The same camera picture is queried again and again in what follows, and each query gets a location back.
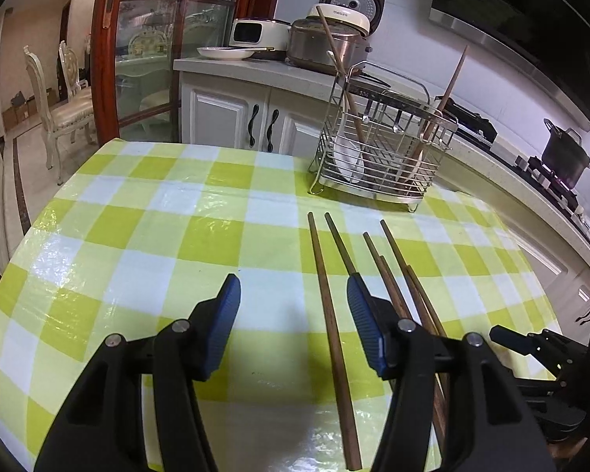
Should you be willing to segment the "white small rice cooker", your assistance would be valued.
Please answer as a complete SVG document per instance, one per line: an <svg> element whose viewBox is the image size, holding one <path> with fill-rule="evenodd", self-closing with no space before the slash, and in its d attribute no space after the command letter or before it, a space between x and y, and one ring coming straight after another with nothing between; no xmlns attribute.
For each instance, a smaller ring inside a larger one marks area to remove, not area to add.
<svg viewBox="0 0 590 472"><path fill-rule="evenodd" d="M238 18L233 21L229 45L263 48L254 59L284 61L289 45L291 25L274 19Z"/></svg>

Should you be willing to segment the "black gas stove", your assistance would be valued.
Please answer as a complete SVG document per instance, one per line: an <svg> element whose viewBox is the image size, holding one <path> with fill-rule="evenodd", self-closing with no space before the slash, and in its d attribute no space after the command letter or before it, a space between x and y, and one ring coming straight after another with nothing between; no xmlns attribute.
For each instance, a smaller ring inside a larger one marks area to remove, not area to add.
<svg viewBox="0 0 590 472"><path fill-rule="evenodd" d="M497 130L487 118L466 109L452 98L446 101L443 114L457 120L457 136L486 152L491 159L527 182L590 243L590 219L585 215L575 191L557 177L555 171L537 157L527 157L507 149L503 141L498 141Z"/></svg>

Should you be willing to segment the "red wooden door frame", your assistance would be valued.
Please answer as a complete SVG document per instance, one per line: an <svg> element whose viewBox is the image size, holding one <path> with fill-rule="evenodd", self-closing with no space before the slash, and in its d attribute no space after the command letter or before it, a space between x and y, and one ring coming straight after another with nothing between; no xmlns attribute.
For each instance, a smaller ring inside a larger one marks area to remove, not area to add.
<svg viewBox="0 0 590 472"><path fill-rule="evenodd" d="M101 144L181 141L183 57L226 46L238 18L271 18L277 0L96 0L91 32L94 117Z"/></svg>

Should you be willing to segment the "white plate on counter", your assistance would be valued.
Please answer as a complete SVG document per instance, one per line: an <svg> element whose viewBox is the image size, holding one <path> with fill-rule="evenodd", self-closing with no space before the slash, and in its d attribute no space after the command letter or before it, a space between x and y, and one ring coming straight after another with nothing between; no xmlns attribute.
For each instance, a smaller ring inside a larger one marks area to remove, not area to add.
<svg viewBox="0 0 590 472"><path fill-rule="evenodd" d="M197 49L200 57L219 61L238 61L252 57L256 50L253 48L236 47L199 47Z"/></svg>

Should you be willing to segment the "white plastic rice paddle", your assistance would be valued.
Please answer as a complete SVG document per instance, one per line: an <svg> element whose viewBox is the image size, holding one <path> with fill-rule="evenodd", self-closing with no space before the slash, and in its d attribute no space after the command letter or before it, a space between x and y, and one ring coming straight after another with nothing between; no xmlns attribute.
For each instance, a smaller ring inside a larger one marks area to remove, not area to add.
<svg viewBox="0 0 590 472"><path fill-rule="evenodd" d="M422 165L423 153L424 147L418 146L412 155L405 159L402 169L397 174L397 184L409 184L415 180Z"/></svg>

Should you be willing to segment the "white ceramic soup spoon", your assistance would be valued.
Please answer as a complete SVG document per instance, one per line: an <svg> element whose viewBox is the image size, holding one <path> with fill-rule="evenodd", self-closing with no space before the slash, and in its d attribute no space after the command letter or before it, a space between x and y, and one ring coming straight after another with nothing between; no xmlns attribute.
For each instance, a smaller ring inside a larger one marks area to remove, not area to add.
<svg viewBox="0 0 590 472"><path fill-rule="evenodd" d="M364 159L359 144L344 133L338 133L332 153L340 176L347 182L358 183L364 174Z"/></svg>

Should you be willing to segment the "silver rice cooker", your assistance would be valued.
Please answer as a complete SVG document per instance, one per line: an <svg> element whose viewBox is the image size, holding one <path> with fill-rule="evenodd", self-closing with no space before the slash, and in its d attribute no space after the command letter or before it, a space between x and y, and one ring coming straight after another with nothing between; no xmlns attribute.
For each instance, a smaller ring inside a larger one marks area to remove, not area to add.
<svg viewBox="0 0 590 472"><path fill-rule="evenodd" d="M286 61L294 66L333 76L334 52L319 17L322 9L334 46L344 67L367 59L372 51L371 35L382 21L386 0L319 0L305 18L297 19L289 29Z"/></svg>

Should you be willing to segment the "green white checkered tablecloth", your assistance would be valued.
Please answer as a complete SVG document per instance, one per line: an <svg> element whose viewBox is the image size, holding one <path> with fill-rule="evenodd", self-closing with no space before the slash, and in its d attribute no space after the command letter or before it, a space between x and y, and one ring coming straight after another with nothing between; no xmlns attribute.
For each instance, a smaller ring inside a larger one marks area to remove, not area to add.
<svg viewBox="0 0 590 472"><path fill-rule="evenodd" d="M218 370L197 387L223 471L344 466L312 241L321 243L362 461L391 390L369 368L346 300L338 231L370 292L373 254L401 254L445 332L557 328L512 235L482 200L432 186L415 212L309 191L307 160L113 141L48 202L0 282L0 436L26 469L85 363L114 332L156 334L229 274L242 301Z"/></svg>

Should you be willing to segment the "black range hood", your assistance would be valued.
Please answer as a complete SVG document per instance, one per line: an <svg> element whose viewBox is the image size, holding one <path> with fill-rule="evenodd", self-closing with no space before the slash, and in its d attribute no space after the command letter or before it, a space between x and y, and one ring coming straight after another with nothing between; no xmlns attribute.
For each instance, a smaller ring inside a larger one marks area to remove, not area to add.
<svg viewBox="0 0 590 472"><path fill-rule="evenodd" d="M590 128L590 0L433 0L431 7L514 51Z"/></svg>

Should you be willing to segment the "black cooking pot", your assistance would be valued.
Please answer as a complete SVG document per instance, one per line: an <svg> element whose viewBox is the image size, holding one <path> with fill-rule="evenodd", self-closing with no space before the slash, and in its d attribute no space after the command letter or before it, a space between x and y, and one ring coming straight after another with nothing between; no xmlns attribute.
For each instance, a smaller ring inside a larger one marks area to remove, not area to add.
<svg viewBox="0 0 590 472"><path fill-rule="evenodd" d="M590 156L582 146L582 136L575 129L555 126L548 118L544 124L550 133L549 141L541 155L541 162L554 175L573 189L585 170L590 170Z"/></svg>

